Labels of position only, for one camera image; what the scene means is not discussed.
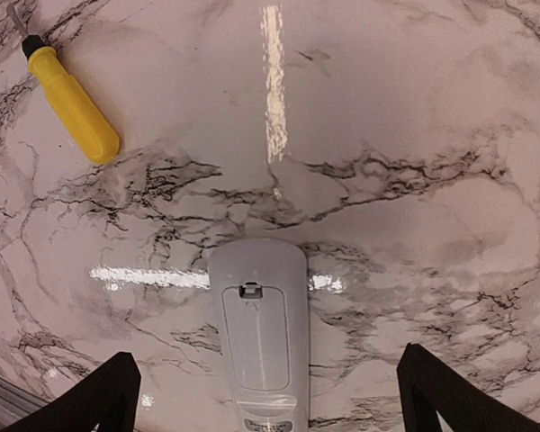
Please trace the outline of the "white remote control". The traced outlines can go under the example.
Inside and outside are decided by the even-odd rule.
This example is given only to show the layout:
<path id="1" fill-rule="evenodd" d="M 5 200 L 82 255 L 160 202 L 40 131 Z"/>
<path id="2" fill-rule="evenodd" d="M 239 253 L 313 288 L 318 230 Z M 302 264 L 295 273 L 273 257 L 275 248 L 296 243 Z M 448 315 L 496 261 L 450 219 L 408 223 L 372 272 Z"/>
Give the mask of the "white remote control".
<path id="1" fill-rule="evenodd" d="M 310 416 L 307 258 L 275 238 L 216 248 L 208 276 L 240 431 L 306 431 Z"/>

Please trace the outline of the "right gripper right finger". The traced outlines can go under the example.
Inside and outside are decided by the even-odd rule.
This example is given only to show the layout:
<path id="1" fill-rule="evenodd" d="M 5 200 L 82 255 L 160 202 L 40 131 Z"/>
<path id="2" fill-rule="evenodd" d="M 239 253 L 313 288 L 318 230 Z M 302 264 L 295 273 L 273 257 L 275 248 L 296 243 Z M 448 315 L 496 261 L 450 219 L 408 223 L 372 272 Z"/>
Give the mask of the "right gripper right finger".
<path id="1" fill-rule="evenodd" d="M 407 344 L 397 366 L 405 430 L 540 431 L 540 423 L 482 392 L 420 344 Z"/>

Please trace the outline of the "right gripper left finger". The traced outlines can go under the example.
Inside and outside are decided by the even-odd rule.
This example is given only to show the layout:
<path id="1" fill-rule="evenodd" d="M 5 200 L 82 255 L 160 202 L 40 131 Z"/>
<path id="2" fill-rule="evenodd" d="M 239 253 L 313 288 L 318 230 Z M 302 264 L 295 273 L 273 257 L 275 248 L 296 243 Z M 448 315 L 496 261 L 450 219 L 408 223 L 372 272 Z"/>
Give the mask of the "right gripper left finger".
<path id="1" fill-rule="evenodd" d="M 5 432 L 132 432 L 141 375 L 133 355 L 118 352 L 63 395 Z"/>

